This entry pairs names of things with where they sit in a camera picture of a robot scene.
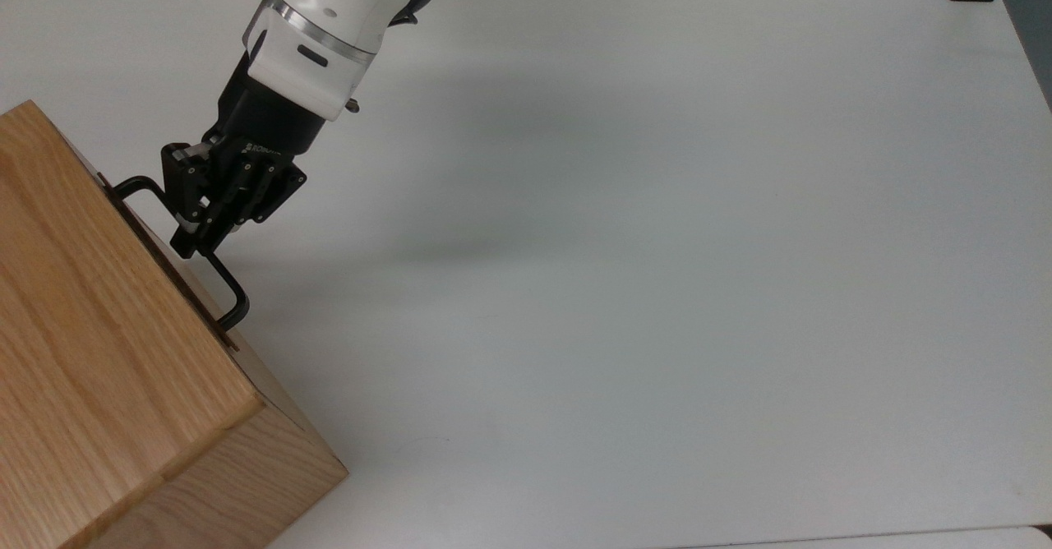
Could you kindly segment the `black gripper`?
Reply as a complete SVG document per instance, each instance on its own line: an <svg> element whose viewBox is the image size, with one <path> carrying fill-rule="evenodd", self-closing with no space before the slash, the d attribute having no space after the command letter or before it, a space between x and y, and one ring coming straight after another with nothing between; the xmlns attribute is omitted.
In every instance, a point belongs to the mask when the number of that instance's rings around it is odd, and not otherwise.
<svg viewBox="0 0 1052 549"><path fill-rule="evenodd" d="M239 59L203 144L161 150L164 201L179 224L170 246L181 258L194 256L200 226L201 250L211 253L247 222L269 219L306 182L294 159L308 152L325 119L252 80L249 65L248 56Z"/></svg>

